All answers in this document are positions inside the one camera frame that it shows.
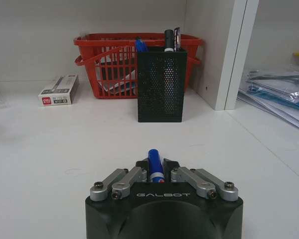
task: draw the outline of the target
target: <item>black mesh pen holder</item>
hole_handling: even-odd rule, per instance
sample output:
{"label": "black mesh pen holder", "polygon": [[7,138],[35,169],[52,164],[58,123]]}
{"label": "black mesh pen holder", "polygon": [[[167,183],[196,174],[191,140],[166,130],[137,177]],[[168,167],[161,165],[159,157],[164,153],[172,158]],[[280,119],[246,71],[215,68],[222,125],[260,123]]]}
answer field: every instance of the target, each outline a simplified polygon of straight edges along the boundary
{"label": "black mesh pen holder", "polygon": [[181,122],[187,52],[138,52],[139,122]]}

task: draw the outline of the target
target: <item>paper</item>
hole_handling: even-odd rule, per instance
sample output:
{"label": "paper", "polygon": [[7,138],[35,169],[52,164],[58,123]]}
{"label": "paper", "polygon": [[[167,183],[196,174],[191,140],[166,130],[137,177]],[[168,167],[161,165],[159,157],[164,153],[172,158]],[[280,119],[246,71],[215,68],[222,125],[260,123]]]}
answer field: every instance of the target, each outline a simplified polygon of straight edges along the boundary
{"label": "paper", "polygon": [[238,99],[256,106],[257,108],[262,109],[266,112],[270,112],[271,114],[276,115],[279,118],[284,119],[299,128],[298,110],[285,107],[280,104],[264,100],[262,98],[254,97],[242,91],[239,92]]}

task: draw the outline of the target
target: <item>white table surface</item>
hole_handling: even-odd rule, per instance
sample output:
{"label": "white table surface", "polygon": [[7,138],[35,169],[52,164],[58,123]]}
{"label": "white table surface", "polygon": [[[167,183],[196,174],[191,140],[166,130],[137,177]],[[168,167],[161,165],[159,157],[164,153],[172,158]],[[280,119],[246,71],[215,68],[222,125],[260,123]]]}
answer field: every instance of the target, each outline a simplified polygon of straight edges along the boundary
{"label": "white table surface", "polygon": [[40,107],[46,82],[0,91],[0,239],[84,239],[95,181],[157,148],[235,182],[243,238],[299,239],[299,130],[244,103],[216,112],[189,90],[182,123],[138,123],[137,100],[97,100],[82,81],[71,106]]}

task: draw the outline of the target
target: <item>blue marker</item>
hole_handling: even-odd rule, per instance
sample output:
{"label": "blue marker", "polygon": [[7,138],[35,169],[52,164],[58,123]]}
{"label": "blue marker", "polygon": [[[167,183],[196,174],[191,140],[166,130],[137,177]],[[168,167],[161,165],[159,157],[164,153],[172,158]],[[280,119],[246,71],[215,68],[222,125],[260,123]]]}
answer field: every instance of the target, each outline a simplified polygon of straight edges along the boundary
{"label": "blue marker", "polygon": [[160,163],[159,153],[156,149],[149,151],[149,180],[153,183],[164,183],[163,167]]}
{"label": "blue marker", "polygon": [[136,38],[135,47],[136,47],[137,52],[149,51],[145,42],[143,42],[139,36]]}

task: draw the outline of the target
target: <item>white box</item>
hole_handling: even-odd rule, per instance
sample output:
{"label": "white box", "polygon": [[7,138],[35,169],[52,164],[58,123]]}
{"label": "white box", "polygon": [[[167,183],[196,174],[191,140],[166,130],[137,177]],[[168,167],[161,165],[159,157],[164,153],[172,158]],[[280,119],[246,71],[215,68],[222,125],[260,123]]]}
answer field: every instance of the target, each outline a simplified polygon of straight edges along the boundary
{"label": "white box", "polygon": [[70,105],[78,86],[78,75],[61,76],[51,81],[38,97],[43,106]]}

